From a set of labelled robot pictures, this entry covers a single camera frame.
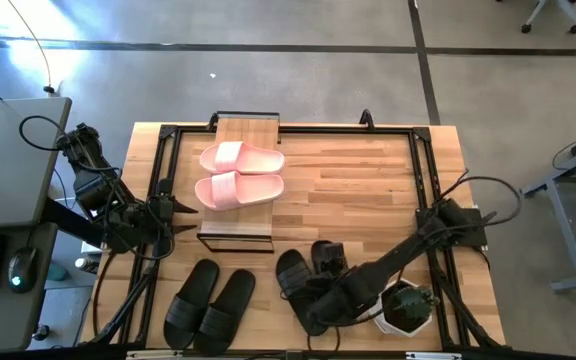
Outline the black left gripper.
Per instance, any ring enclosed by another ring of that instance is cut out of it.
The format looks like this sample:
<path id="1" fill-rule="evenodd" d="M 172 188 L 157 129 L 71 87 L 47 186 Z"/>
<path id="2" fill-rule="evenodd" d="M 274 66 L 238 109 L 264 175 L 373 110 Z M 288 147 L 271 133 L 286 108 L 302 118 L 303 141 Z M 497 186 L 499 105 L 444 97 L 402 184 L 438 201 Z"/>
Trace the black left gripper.
<path id="1" fill-rule="evenodd" d="M 173 181 L 170 178 L 163 178 L 157 182 L 154 193 L 148 199 L 150 210 L 160 222 L 159 240 L 153 249 L 153 254 L 161 258 L 165 258 L 171 253 L 174 247 L 174 236 L 196 228 L 196 225 L 172 226 L 173 213 L 197 213 L 197 210 L 182 204 L 175 196 L 171 196 L 172 188 Z"/>

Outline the large grey desk top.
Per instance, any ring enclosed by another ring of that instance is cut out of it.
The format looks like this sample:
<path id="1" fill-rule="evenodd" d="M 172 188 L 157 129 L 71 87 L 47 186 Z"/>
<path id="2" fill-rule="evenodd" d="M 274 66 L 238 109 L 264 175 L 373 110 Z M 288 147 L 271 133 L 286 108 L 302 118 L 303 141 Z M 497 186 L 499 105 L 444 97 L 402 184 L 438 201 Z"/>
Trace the large grey desk top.
<path id="1" fill-rule="evenodd" d="M 0 227 L 39 221 L 72 106 L 68 97 L 0 101 Z"/>

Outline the black aluminium rig frame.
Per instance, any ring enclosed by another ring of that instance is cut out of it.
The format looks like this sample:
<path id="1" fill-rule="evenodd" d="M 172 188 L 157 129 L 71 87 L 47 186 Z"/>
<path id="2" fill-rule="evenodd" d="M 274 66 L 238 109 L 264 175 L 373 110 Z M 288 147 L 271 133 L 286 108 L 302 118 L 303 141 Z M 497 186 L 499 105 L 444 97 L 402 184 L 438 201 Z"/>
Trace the black aluminium rig frame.
<path id="1" fill-rule="evenodd" d="M 283 350 L 364 355 L 440 348 L 436 324 L 410 338 L 383 334 L 373 322 L 308 337 L 279 295 L 275 265 L 290 249 L 308 255 L 317 240 L 342 243 L 351 264 L 373 261 L 413 232 L 418 200 L 430 197 L 434 188 L 453 188 L 455 200 L 471 206 L 470 188 L 455 186 L 465 170 L 455 127 L 383 125 L 369 131 L 351 124 L 284 125 L 277 149 L 286 158 L 285 191 L 270 207 L 274 246 L 270 253 L 242 248 L 213 252 L 197 238 L 204 208 L 194 186 L 205 177 L 199 157 L 215 139 L 202 124 L 181 138 L 173 192 L 189 207 L 188 213 L 176 217 L 185 231 L 177 236 L 173 254 L 160 263 L 149 324 L 142 324 L 143 309 L 136 306 L 129 329 L 119 333 L 121 340 L 140 339 L 149 349 L 164 348 L 164 318 L 173 296 L 199 260 L 212 258 L 220 268 L 220 284 L 237 269 L 251 271 L 256 279 L 229 347 L 232 355 Z"/>

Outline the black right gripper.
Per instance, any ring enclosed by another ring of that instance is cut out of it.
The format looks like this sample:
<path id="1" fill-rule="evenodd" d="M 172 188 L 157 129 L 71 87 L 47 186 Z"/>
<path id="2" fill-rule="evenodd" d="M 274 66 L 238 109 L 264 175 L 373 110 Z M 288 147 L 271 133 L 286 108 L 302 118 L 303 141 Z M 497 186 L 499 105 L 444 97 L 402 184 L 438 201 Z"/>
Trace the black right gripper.
<path id="1" fill-rule="evenodd" d="M 358 325 L 381 314 L 369 310 L 381 292 L 381 273 L 376 269 L 350 269 L 307 311 L 307 318 L 321 325 Z"/>

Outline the silver metal bracket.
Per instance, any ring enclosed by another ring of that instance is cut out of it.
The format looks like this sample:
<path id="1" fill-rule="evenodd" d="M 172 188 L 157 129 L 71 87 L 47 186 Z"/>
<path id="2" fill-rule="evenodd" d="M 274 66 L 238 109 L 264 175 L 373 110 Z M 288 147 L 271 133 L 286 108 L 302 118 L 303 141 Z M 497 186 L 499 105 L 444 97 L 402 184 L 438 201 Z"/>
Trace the silver metal bracket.
<path id="1" fill-rule="evenodd" d="M 450 352 L 406 352 L 406 360 L 463 360 L 459 353 Z"/>
<path id="2" fill-rule="evenodd" d="M 128 351 L 125 360 L 180 360 L 183 353 L 171 349 Z"/>

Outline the small teal object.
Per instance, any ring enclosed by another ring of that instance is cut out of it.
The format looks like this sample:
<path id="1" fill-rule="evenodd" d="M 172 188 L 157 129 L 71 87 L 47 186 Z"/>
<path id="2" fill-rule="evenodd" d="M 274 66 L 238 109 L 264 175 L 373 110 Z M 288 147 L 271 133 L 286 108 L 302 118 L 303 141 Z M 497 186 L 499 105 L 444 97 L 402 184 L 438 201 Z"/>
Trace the small teal object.
<path id="1" fill-rule="evenodd" d="M 47 280 L 62 282 L 70 277 L 69 272 L 61 265 L 51 262 L 47 272 Z"/>

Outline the black slide sandal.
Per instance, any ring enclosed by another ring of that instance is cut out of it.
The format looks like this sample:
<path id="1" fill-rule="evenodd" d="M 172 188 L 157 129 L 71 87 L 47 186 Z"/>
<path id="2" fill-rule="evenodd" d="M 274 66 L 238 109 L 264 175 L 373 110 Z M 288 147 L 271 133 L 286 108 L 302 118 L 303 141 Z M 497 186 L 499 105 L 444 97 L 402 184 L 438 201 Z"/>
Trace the black slide sandal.
<path id="1" fill-rule="evenodd" d="M 315 274 L 334 278 L 348 270 L 342 243 L 318 240 L 311 246 L 311 261 Z"/>
<path id="2" fill-rule="evenodd" d="M 254 291 L 256 279 L 248 270 L 232 273 L 200 323 L 193 347 L 204 356 L 223 354 L 232 344 Z"/>
<path id="3" fill-rule="evenodd" d="M 164 339 L 170 348 L 185 349 L 192 343 L 219 273 L 216 262 L 210 259 L 200 260 L 172 298 L 163 327 Z"/>
<path id="4" fill-rule="evenodd" d="M 276 278 L 281 289 L 280 297 L 289 302 L 304 331 L 309 336 L 325 333 L 327 326 L 315 321 L 308 315 L 311 305 L 323 294 L 302 254 L 290 249 L 278 258 Z"/>

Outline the small white-capped bottle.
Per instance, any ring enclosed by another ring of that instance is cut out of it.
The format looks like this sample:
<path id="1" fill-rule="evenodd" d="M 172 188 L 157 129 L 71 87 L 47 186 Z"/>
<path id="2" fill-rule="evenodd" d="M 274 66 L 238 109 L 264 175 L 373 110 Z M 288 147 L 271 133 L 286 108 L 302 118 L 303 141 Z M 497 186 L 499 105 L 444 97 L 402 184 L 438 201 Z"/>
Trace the small white-capped bottle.
<path id="1" fill-rule="evenodd" d="M 75 267 L 89 274 L 96 274 L 99 270 L 100 261 L 97 259 L 80 257 L 75 260 Z"/>

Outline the small green cactus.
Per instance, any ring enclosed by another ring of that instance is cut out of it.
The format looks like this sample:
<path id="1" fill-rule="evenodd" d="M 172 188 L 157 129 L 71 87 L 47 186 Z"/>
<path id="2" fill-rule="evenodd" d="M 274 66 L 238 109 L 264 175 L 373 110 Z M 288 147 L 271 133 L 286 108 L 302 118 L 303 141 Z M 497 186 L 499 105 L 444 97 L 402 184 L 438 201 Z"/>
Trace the small green cactus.
<path id="1" fill-rule="evenodd" d="M 426 286 L 407 286 L 394 295 L 393 311 L 405 319 L 425 321 L 439 302 L 433 291 Z"/>

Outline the black metal bar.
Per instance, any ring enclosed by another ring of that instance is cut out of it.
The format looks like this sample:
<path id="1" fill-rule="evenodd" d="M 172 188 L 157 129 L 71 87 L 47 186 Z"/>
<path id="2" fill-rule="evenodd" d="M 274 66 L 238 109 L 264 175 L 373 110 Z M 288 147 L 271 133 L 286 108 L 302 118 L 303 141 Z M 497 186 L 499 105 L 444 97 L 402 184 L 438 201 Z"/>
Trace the black metal bar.
<path id="1" fill-rule="evenodd" d="M 54 223 L 58 228 L 84 241 L 85 243 L 101 248 L 104 238 L 104 231 L 100 225 L 91 223 L 85 217 L 82 217 L 74 211 L 47 198 L 44 202 L 40 222 Z"/>

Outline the office chair base with castors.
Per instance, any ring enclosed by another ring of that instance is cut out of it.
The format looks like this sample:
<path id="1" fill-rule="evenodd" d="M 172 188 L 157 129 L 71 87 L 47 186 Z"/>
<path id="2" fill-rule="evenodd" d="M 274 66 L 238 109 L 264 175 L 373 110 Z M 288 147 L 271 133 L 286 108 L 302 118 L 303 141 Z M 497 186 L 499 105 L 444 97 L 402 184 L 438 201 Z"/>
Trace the office chair base with castors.
<path id="1" fill-rule="evenodd" d="M 543 8 L 550 0 L 535 0 L 535 6 L 527 20 L 521 25 L 520 31 L 523 34 L 528 34 L 532 31 L 532 23 L 536 17 L 541 13 Z M 570 34 L 576 34 L 576 10 L 574 5 L 576 0 L 554 0 L 557 3 L 558 8 L 572 21 L 568 32 Z"/>

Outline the pink slide sandal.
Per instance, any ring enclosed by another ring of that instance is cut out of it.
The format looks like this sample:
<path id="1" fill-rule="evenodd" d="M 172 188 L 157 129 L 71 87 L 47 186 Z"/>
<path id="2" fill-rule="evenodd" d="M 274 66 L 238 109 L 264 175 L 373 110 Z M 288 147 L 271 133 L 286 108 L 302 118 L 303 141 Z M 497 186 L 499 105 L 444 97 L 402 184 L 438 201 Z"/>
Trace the pink slide sandal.
<path id="1" fill-rule="evenodd" d="M 207 208 L 226 211 L 272 202 L 284 192 L 279 175 L 242 175 L 228 172 L 199 180 L 195 195 Z"/>
<path id="2" fill-rule="evenodd" d="M 205 149 L 199 164 L 211 174 L 277 174 L 285 165 L 285 157 L 279 151 L 255 147 L 243 141 L 224 141 Z"/>

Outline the white hexagonal planter pot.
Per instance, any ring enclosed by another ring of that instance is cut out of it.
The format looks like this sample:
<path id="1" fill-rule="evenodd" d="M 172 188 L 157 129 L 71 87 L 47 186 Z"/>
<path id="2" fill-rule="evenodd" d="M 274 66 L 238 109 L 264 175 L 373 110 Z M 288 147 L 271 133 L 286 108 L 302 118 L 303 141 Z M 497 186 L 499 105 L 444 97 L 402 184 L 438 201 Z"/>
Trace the white hexagonal planter pot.
<path id="1" fill-rule="evenodd" d="M 380 312 L 373 321 L 382 333 L 414 337 L 421 329 L 432 321 L 432 313 L 425 321 L 423 321 L 405 319 L 393 311 L 396 306 L 396 303 L 394 302 L 395 292 L 407 286 L 422 285 L 416 285 L 407 280 L 393 281 L 384 291 L 381 292 L 377 299 L 377 303 L 369 310 L 370 315 Z"/>

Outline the black computer mouse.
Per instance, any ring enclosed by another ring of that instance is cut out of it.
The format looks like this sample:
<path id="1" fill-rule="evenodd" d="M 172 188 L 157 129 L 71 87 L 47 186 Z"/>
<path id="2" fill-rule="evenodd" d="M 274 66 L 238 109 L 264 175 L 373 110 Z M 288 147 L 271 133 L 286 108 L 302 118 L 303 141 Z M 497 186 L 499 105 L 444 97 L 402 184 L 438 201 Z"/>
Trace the black computer mouse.
<path id="1" fill-rule="evenodd" d="M 30 291 L 37 278 L 37 249 L 24 247 L 17 250 L 9 260 L 8 284 L 15 293 Z"/>

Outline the wooden shelf with black frame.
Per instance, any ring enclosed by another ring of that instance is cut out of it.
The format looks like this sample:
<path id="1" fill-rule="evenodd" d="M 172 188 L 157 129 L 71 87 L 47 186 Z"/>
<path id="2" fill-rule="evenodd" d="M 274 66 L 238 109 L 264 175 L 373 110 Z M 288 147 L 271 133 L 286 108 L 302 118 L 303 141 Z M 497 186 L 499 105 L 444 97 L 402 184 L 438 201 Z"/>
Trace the wooden shelf with black frame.
<path id="1" fill-rule="evenodd" d="M 275 150 L 280 143 L 280 115 L 276 112 L 217 111 L 215 143 L 243 141 Z M 205 209 L 197 239 L 211 252 L 270 253 L 272 203 L 216 212 Z"/>

